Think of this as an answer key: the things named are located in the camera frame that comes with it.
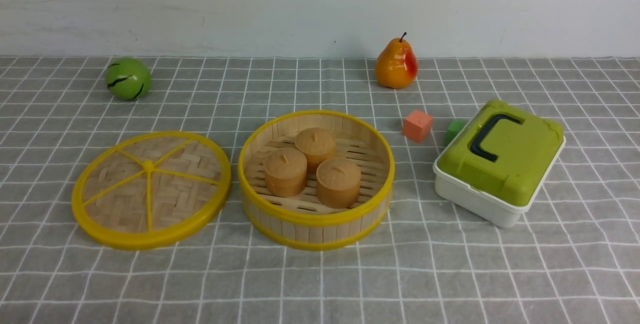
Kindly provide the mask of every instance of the gray checkered tablecloth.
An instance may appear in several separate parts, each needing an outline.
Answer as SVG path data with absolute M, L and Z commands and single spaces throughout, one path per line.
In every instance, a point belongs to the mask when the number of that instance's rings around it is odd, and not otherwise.
M 640 320 L 640 62 L 423 59 L 403 91 L 374 60 L 143 58 L 149 95 L 116 101 L 110 58 L 0 57 L 0 322 L 124 324 L 635 324 Z M 453 117 L 500 98 L 564 124 L 567 146 L 530 212 L 498 229 L 434 192 Z M 249 224 L 238 185 L 220 215 L 167 248 L 103 248 L 78 229 L 78 174 L 119 141 L 184 130 L 233 163 L 266 120 L 360 117 L 393 148 L 394 201 L 370 236 L 307 252 Z M 434 116 L 408 142 L 402 118 Z

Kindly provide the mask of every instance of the white wall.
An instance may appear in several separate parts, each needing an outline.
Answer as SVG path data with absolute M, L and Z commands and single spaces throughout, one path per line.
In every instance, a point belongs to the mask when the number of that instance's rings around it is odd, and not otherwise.
M 0 55 L 638 56 L 640 0 L 0 0 Z

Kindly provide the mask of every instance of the yellow rim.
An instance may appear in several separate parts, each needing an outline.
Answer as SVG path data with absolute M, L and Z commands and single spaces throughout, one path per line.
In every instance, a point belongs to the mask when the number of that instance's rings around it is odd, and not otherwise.
M 247 217 L 249 217 L 249 221 L 251 221 L 251 223 L 256 227 L 256 229 L 258 229 L 261 233 L 263 233 L 263 235 L 265 235 L 269 239 L 275 242 L 278 242 L 278 244 L 290 246 L 291 248 L 294 248 L 294 249 L 309 250 L 309 251 L 334 250 L 334 249 L 343 248 L 350 244 L 354 244 L 354 242 L 362 240 L 364 237 L 369 235 L 373 230 L 375 230 L 375 228 L 377 228 L 378 225 L 380 225 L 380 223 L 386 216 L 389 210 L 389 205 L 391 204 L 391 200 L 389 200 L 388 203 L 386 204 L 387 204 L 386 208 L 384 208 L 385 210 L 382 213 L 382 215 L 380 215 L 378 219 L 376 219 L 373 223 L 371 223 L 371 225 L 368 228 L 366 228 L 366 230 L 361 231 L 354 236 L 348 237 L 345 240 L 328 242 L 328 243 L 318 243 L 318 244 L 310 243 L 310 242 L 295 241 L 295 240 L 287 239 L 285 237 L 276 235 L 272 231 L 262 226 L 262 224 L 260 224 L 258 220 L 254 219 L 254 217 L 251 216 L 251 214 L 249 214 L 248 212 L 247 212 Z
M 350 119 L 352 121 L 355 121 L 365 126 L 376 137 L 378 137 L 378 139 L 380 139 L 380 141 L 382 142 L 382 145 L 384 145 L 384 150 L 386 150 L 387 157 L 389 157 L 389 174 L 387 175 L 386 181 L 384 182 L 384 185 L 382 185 L 382 188 L 367 203 L 364 203 L 352 210 L 346 210 L 346 211 L 338 212 L 335 214 L 320 214 L 320 215 L 302 214 L 299 212 L 286 210 L 269 203 L 269 201 L 264 199 L 262 196 L 259 196 L 251 188 L 251 185 L 249 185 L 249 181 L 247 181 L 247 178 L 244 174 L 245 173 L 244 158 L 245 158 L 245 153 L 249 149 L 249 143 L 253 141 L 256 138 L 256 136 L 260 135 L 261 132 L 266 130 L 266 128 L 269 128 L 272 125 L 275 125 L 279 121 L 286 120 L 290 117 L 303 116 L 303 115 L 332 115 L 332 116 L 339 116 L 346 119 Z M 247 139 L 244 146 L 242 147 L 242 151 L 240 151 L 240 158 L 238 159 L 238 179 L 240 180 L 240 187 L 242 188 L 243 193 L 247 195 L 249 200 L 254 204 L 256 204 L 256 206 L 258 206 L 260 209 L 267 212 L 269 215 L 273 215 L 275 217 L 278 217 L 279 219 L 289 221 L 294 224 L 300 224 L 305 226 L 331 226 L 331 225 L 343 224 L 345 222 L 349 222 L 354 219 L 357 219 L 358 217 L 362 217 L 366 215 L 371 210 L 374 210 L 378 206 L 378 204 L 380 204 L 382 200 L 384 200 L 384 198 L 387 197 L 387 195 L 391 191 L 391 187 L 393 186 L 394 175 L 396 173 L 395 172 L 396 165 L 394 163 L 393 158 L 394 157 L 393 157 L 393 153 L 391 152 L 391 146 L 389 146 L 384 136 L 382 136 L 382 134 L 380 134 L 375 128 L 373 128 L 373 126 L 369 125 L 365 121 L 362 121 L 357 117 L 354 117 L 348 114 L 343 114 L 342 112 L 335 112 L 335 111 L 329 111 L 329 110 L 299 111 L 299 112 L 292 112 L 290 114 L 280 116 L 277 119 L 271 120 L 265 123 L 264 125 L 262 125 L 260 128 L 258 128 L 258 130 L 256 130 L 253 134 L 251 134 L 251 136 L 249 136 L 249 139 Z
M 131 144 L 134 144 L 136 142 L 146 140 L 146 139 L 153 139 L 155 137 L 183 137 L 187 140 L 183 142 L 181 145 L 178 145 L 176 148 L 173 148 L 173 150 L 166 153 L 164 156 L 158 159 L 155 163 L 152 163 L 151 167 L 149 166 L 148 163 L 140 162 L 137 158 L 126 154 L 126 152 L 122 150 L 126 146 L 130 146 Z M 217 158 L 217 161 L 220 163 L 220 169 L 222 173 L 219 182 L 213 182 L 212 180 L 208 180 L 206 178 L 199 178 L 198 176 L 190 176 L 189 174 L 174 173 L 174 172 L 164 171 L 161 169 L 155 169 L 155 167 L 153 167 L 153 166 L 157 166 L 162 161 L 164 161 L 165 159 L 170 157 L 172 154 L 174 154 L 174 152 L 176 152 L 180 148 L 183 148 L 189 142 L 192 142 L 192 141 L 197 141 L 207 146 L 214 153 L 215 157 Z M 109 187 L 103 190 L 102 192 L 99 192 L 99 194 L 94 196 L 93 198 L 90 198 L 89 200 L 84 201 L 82 194 L 83 194 L 83 189 L 89 174 L 92 171 L 94 171 L 94 169 L 96 169 L 96 167 L 98 167 L 98 165 L 100 165 L 100 163 L 102 163 L 105 158 L 109 157 L 114 153 L 119 153 L 121 155 L 124 155 L 130 158 L 131 160 L 133 160 L 134 162 L 136 162 L 141 166 L 141 171 L 133 176 L 130 176 L 129 178 L 122 180 L 116 185 Z M 137 178 L 138 176 L 141 176 L 143 174 L 146 174 L 147 176 L 146 190 L 147 192 L 150 192 L 151 180 L 149 180 L 149 178 L 151 176 L 151 173 L 153 172 L 171 173 L 178 176 L 183 176 L 185 178 L 204 181 L 204 182 L 217 185 L 218 188 L 215 194 L 213 194 L 213 196 L 211 197 L 211 199 L 194 215 L 180 222 L 179 224 L 170 226 L 169 228 L 158 230 L 157 232 L 147 232 L 147 233 L 117 232 L 117 231 L 110 230 L 110 229 L 104 228 L 103 226 L 98 225 L 93 219 L 91 219 L 91 217 L 89 217 L 89 215 L 87 215 L 87 212 L 85 211 L 86 203 L 92 201 L 93 199 L 96 199 L 99 196 L 106 194 L 106 192 L 113 190 L 116 187 L 123 185 L 124 183 L 127 183 L 128 181 L 131 181 L 132 179 Z M 97 242 L 100 242 L 100 244 L 110 246 L 116 249 L 125 249 L 125 250 L 153 249 L 160 246 L 173 244 L 174 242 L 183 240 L 191 235 L 194 235 L 194 233 L 198 232 L 202 227 L 208 224 L 211 221 L 211 219 L 213 219 L 213 217 L 215 217 L 218 214 L 218 212 L 220 212 L 220 209 L 222 209 L 222 206 L 224 206 L 224 203 L 226 202 L 226 199 L 229 196 L 228 194 L 230 189 L 231 189 L 231 164 L 226 154 L 224 153 L 224 151 L 220 148 L 220 146 L 216 145 L 213 141 L 211 141 L 210 139 L 207 139 L 206 137 L 203 137 L 197 134 L 192 134 L 189 132 L 154 132 L 151 134 L 140 135 L 140 136 L 128 139 L 126 141 L 123 141 L 118 145 L 110 148 L 109 150 L 106 150 L 100 156 L 94 159 L 91 162 L 91 164 L 89 164 L 84 169 L 82 174 L 80 174 L 80 177 L 75 183 L 75 187 L 73 188 L 73 193 L 71 195 L 72 196 L 71 209 L 73 210 L 73 214 L 74 214 L 73 216 L 75 217 L 76 221 L 78 221 L 78 225 L 80 226 L 80 228 L 82 228 L 87 233 L 87 235 L 89 235 L 92 239 L 96 240 Z M 152 217 L 151 216 L 151 196 L 146 195 L 146 199 L 147 199 L 146 200 L 147 225 L 148 225 L 148 228 L 151 228 L 152 227 L 151 226 L 151 219 L 152 219 L 151 218 Z

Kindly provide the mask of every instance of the plastic storage box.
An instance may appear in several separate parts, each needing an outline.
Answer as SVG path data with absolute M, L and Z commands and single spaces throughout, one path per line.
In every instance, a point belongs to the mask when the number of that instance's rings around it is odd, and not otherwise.
M 560 123 L 489 100 L 435 160 L 435 191 L 497 226 L 514 226 L 565 142 Z

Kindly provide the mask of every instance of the white box base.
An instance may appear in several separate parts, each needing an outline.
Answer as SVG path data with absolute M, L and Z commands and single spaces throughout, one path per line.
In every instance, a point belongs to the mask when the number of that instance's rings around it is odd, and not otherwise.
M 545 174 L 542 176 L 542 179 L 538 183 L 533 195 L 531 196 L 530 201 L 523 207 L 515 207 L 496 198 L 493 195 L 487 194 L 486 192 L 478 191 L 463 182 L 462 180 L 455 178 L 443 171 L 441 171 L 438 167 L 438 161 L 442 157 L 442 155 L 447 152 L 447 149 L 443 150 L 438 158 L 436 158 L 433 164 L 433 171 L 436 174 L 435 180 L 435 191 L 436 194 L 441 196 L 443 199 L 451 201 L 452 203 L 459 205 L 474 214 L 491 221 L 496 226 L 500 226 L 502 228 L 511 228 L 514 226 L 522 214 L 528 212 L 531 208 L 531 203 L 535 199 L 542 187 L 542 183 L 547 178 L 546 176 L 551 171 L 551 167 L 555 164 L 560 152 L 565 147 L 565 143 L 567 142 L 567 138 L 562 138 L 562 144 L 556 151 L 553 160 L 549 163 L 549 166 L 546 169 Z

